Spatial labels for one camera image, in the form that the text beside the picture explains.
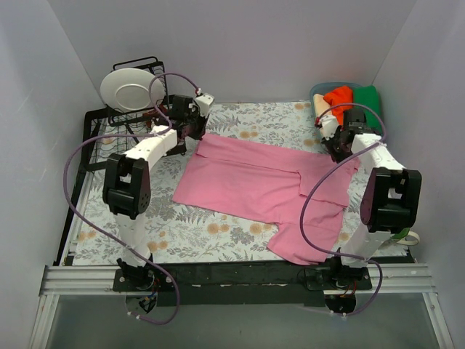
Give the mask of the clear blue plastic bin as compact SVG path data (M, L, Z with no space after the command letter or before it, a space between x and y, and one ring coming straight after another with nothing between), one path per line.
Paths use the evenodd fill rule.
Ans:
M315 117L315 109L313 107L313 95L314 94L321 94L321 95L325 95L326 93L332 91L333 89L337 88L337 87L341 87L341 86L348 86L349 88L352 89L355 89L355 88L358 88L358 87L362 87L358 84L354 84L354 83L348 83L348 82L328 82L328 83L321 83L321 84L317 84L315 85L311 91L310 91L310 97L312 99L312 114L313 116Z

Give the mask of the pink t shirt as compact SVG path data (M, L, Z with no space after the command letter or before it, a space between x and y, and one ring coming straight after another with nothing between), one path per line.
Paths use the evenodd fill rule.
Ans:
M267 248L297 265L323 262L342 229L348 189L360 166L352 160L332 169L330 156L206 134L177 186L178 204L263 223L277 233Z

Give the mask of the floral green-inside mug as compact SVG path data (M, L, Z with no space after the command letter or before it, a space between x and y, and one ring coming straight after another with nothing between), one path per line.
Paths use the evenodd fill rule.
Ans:
M416 246L420 243L421 238L419 234L411 230L410 228L404 228L399 233L393 235L391 240L399 245L403 246Z

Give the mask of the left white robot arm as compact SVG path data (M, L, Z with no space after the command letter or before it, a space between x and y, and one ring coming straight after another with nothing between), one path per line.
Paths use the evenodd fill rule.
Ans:
M155 282L147 263L152 254L145 232L151 201L150 170L164 156L184 154L187 137L202 138L213 104L214 97L206 93L194 98L174 95L168 118L157 116L149 137L107 159L102 199L116 219L119 239L126 248L124 256L117 259L121 277L135 289L148 290Z

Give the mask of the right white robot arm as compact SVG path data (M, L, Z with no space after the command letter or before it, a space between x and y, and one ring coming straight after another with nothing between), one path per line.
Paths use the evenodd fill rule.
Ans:
M359 159L369 173L360 202L360 224L347 243L330 259L328 278L337 289L355 286L367 278L367 261L391 237L416 221L421 173L399 163L384 144L386 132L370 127L371 109L347 103L343 124L323 143L337 164Z

